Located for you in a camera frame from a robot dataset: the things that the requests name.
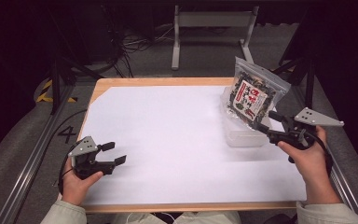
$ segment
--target forearm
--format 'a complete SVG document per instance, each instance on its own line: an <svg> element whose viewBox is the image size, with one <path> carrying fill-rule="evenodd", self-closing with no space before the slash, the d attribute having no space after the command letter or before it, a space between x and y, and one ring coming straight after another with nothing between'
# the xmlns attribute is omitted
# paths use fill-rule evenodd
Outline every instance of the forearm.
<svg viewBox="0 0 358 224"><path fill-rule="evenodd" d="M341 203L328 176L306 180L307 204Z"/></svg>

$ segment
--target snack bag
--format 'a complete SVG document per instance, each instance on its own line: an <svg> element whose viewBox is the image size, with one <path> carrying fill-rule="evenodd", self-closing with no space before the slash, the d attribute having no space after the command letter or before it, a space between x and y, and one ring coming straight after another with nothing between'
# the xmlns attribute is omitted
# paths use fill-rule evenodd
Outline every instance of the snack bag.
<svg viewBox="0 0 358 224"><path fill-rule="evenodd" d="M227 105L254 128L290 90L291 85L268 69L236 58L234 83Z"/></svg>

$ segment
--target wooden table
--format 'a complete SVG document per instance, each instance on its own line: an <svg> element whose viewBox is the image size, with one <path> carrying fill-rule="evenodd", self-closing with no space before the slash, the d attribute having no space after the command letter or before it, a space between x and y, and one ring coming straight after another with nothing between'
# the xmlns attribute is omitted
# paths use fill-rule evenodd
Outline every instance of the wooden table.
<svg viewBox="0 0 358 224"><path fill-rule="evenodd" d="M111 87L142 87L142 86L230 86L232 77L179 77L179 78L103 78L100 79L90 104ZM121 212L185 212L185 211L223 211L223 210L265 210L295 208L296 202L271 203L169 203L169 204L109 204L84 205L88 213L121 213Z"/></svg>

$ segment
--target human hand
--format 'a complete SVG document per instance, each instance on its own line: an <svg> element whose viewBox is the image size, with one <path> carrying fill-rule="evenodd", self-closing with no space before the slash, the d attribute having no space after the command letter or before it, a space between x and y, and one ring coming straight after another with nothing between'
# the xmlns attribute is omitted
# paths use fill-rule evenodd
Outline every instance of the human hand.
<svg viewBox="0 0 358 224"><path fill-rule="evenodd" d="M316 135L326 145L326 132L322 127L316 126ZM328 178L324 149L317 142L306 150L292 147L283 141L278 143L278 147L295 161L296 167L305 182L313 181L315 178Z"/></svg>
<svg viewBox="0 0 358 224"><path fill-rule="evenodd" d="M62 200L73 205L81 205L89 188L97 182L102 176L103 172L97 172L88 178L82 180L72 170L71 159L68 159L65 164L63 177L63 191Z"/></svg>
<svg viewBox="0 0 358 224"><path fill-rule="evenodd" d="M316 126L316 135L326 146L325 130L320 126ZM331 186L326 170L324 149L317 142L305 150L292 147L285 142L279 142L278 147L295 161L297 170L303 176L306 184L308 203L340 203L340 199Z"/></svg>

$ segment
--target white paper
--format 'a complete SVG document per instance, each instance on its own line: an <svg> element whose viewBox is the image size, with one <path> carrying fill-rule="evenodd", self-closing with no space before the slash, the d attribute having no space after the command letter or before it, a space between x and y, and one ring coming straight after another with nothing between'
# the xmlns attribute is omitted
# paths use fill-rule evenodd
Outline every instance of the white paper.
<svg viewBox="0 0 358 224"><path fill-rule="evenodd" d="M224 86L114 87L89 107L82 137L116 142L97 161L127 161L89 190L93 204L305 200L302 177L278 147L230 147ZM273 129L282 129L272 122Z"/></svg>

